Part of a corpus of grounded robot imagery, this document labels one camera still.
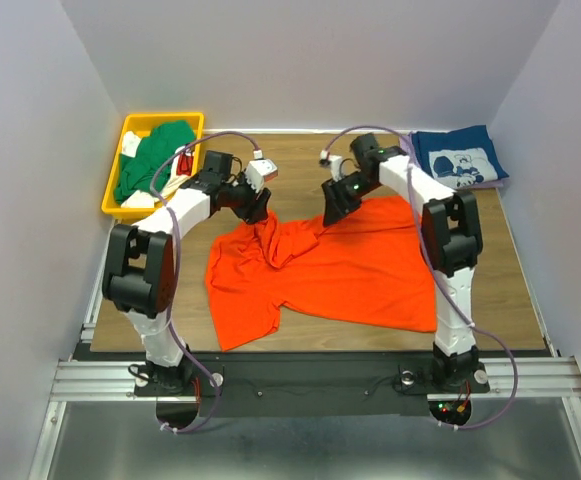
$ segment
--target yellow bin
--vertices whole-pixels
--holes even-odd
[[[119,181],[119,154],[121,153],[121,141],[126,132],[132,131],[140,137],[147,137],[153,128],[167,122],[174,122],[176,120],[185,120],[194,131],[197,138],[203,135],[203,113],[200,112],[172,112],[172,113],[133,113],[126,117],[121,129],[121,136],[117,144],[117,151],[114,154],[112,161],[112,170],[108,177],[108,184],[106,185],[106,192],[103,195],[101,202],[101,210],[103,213],[112,215],[113,217],[129,221],[141,220],[152,214],[157,208],[161,206],[161,202],[155,205],[155,208],[121,208],[114,199],[114,189]],[[194,160],[192,163],[192,174],[197,173],[199,169],[199,156],[201,145],[194,148]]]

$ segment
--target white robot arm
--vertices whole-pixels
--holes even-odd
[[[176,369],[183,355],[166,318],[176,289],[173,236],[183,238],[222,207],[232,208],[246,223],[267,217],[270,191],[264,183],[276,176],[277,167],[263,159],[260,151],[238,175],[230,173],[232,162],[231,154],[208,151],[203,169],[177,190],[168,208],[174,212],[178,231],[170,212],[161,207],[133,225],[116,225],[110,233],[103,295],[141,335],[152,370]],[[131,264],[131,259],[141,256],[145,256],[145,266]]]
[[[361,205],[361,197],[380,185],[390,187],[410,202],[409,157],[399,147],[381,148],[374,135],[357,137],[351,144],[359,170],[343,175],[340,156],[321,153],[320,164],[332,179],[323,185],[324,224],[339,221]],[[419,167],[411,171],[414,209],[422,216],[425,248],[435,270],[437,331],[434,340],[435,380],[454,383],[479,368],[471,326],[461,318],[440,290],[471,318],[471,286],[477,255],[482,250],[476,200],[470,192],[455,192]],[[448,219],[458,222],[448,226]]]

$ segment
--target wooden surface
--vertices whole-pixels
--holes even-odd
[[[269,207],[282,221],[310,218],[323,213],[321,183],[328,172],[318,167],[318,156],[331,135],[258,135],[266,156],[279,167],[269,184]],[[332,150],[348,156],[354,137],[341,139]],[[393,137],[379,136],[384,145]],[[243,159],[252,150],[242,139],[224,137],[207,148],[231,152]],[[373,196],[390,195],[381,188]],[[514,245],[495,190],[476,191],[483,230],[483,254],[473,284],[473,318],[481,328],[501,336],[512,348],[543,348],[543,339],[519,267]],[[208,309],[203,283],[208,252],[213,240],[233,230],[239,220],[232,211],[218,212],[195,227],[183,240],[181,278],[174,306],[179,334],[195,350],[218,350],[219,344]],[[238,351],[310,350],[415,350],[429,349],[432,334],[359,325],[303,315],[284,308],[277,333],[251,342]],[[498,348],[488,338],[478,338],[480,348]],[[99,352],[141,351],[138,334],[111,302],[103,301],[91,349]]]

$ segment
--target orange shirt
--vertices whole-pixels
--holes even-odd
[[[282,305],[334,320],[436,330],[432,276],[403,199],[364,200],[335,225],[322,221],[280,223],[271,212],[217,238],[206,287],[222,350],[276,332]]]

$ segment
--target screw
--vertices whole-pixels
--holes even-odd
[[[212,378],[214,379],[218,387],[223,385],[223,375],[221,375],[220,373],[218,372],[213,373]]]
[[[401,372],[401,383],[406,387],[414,385],[414,374],[410,370]]]
[[[474,372],[474,379],[476,380],[477,383],[485,385],[486,383],[488,383],[488,374],[483,370],[477,370],[476,372]]]

